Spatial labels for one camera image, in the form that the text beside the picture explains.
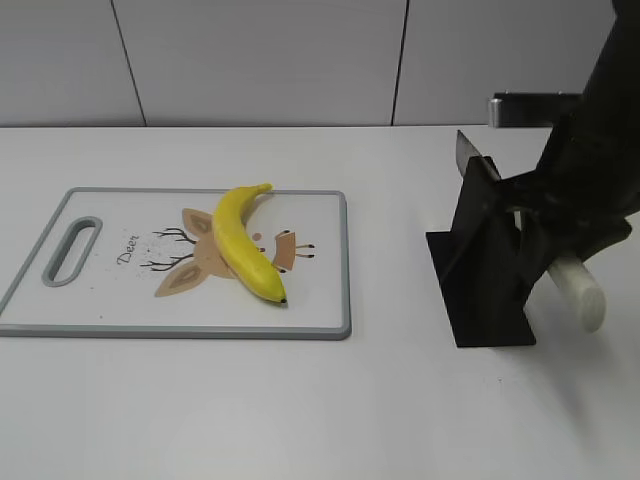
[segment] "white wall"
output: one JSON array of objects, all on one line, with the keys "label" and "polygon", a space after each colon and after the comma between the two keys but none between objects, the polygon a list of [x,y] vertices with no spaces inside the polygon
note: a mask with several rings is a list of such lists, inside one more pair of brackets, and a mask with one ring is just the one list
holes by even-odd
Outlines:
[{"label": "white wall", "polygon": [[[115,0],[150,125],[389,125],[406,0]],[[610,0],[410,0],[395,124],[580,91]],[[110,0],[0,2],[0,126],[142,125]]]},{"label": "white wall", "polygon": [[486,123],[499,91],[581,92],[610,0],[411,0],[395,124]]},{"label": "white wall", "polygon": [[0,126],[141,124],[108,0],[0,2]]},{"label": "white wall", "polygon": [[117,0],[149,125],[388,125],[404,0]]}]

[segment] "cutting board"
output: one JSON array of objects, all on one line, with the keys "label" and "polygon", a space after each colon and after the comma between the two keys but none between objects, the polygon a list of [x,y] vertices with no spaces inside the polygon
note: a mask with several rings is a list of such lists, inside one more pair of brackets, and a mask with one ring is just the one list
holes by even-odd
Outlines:
[{"label": "cutting board", "polygon": [[215,248],[224,190],[75,188],[0,302],[0,335],[342,340],[351,332],[346,201],[275,191],[246,219],[286,306],[252,295]]}]

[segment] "white table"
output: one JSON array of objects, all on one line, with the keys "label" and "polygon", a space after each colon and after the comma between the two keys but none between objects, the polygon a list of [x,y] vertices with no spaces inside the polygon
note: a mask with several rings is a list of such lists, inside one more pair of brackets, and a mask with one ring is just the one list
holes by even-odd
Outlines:
[{"label": "white table", "polygon": [[[548,135],[462,130],[503,176]],[[271,181],[346,194],[354,324],[343,342],[2,338],[0,478],[638,478],[639,234],[588,262],[597,334],[545,277],[537,346],[456,349],[424,239],[451,222],[455,132],[0,130],[0,291],[70,187]]]}]

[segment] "yellow banana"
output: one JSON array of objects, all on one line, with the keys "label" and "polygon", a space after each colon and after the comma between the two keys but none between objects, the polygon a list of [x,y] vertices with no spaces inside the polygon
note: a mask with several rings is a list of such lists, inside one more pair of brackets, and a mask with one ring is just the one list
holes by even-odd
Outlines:
[{"label": "yellow banana", "polygon": [[229,190],[213,212],[213,237],[220,255],[242,283],[265,300],[287,303],[280,274],[251,241],[242,217],[270,183]]}]

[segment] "deer antler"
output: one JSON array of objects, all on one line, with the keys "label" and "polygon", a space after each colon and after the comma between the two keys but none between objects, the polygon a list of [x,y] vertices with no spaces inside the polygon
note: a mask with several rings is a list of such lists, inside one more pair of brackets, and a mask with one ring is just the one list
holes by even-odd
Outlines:
[{"label": "deer antler", "polygon": [[189,255],[185,255],[184,257],[169,257],[169,258],[171,260],[173,260],[173,262],[163,263],[163,262],[154,262],[154,261],[150,260],[149,263],[145,263],[145,264],[142,264],[140,266],[141,267],[151,267],[151,271],[152,272],[166,272],[167,270],[171,270],[173,267],[175,267],[181,261],[186,260],[187,258],[193,258],[193,253],[190,253]]},{"label": "deer antler", "polygon": [[157,234],[159,237],[168,237],[168,236],[178,236],[178,237],[182,237],[182,238],[178,238],[176,240],[176,242],[189,242],[192,245],[196,244],[195,240],[191,240],[188,235],[186,234],[186,232],[184,230],[182,230],[181,228],[165,228],[162,232],[153,232],[155,234]]}]

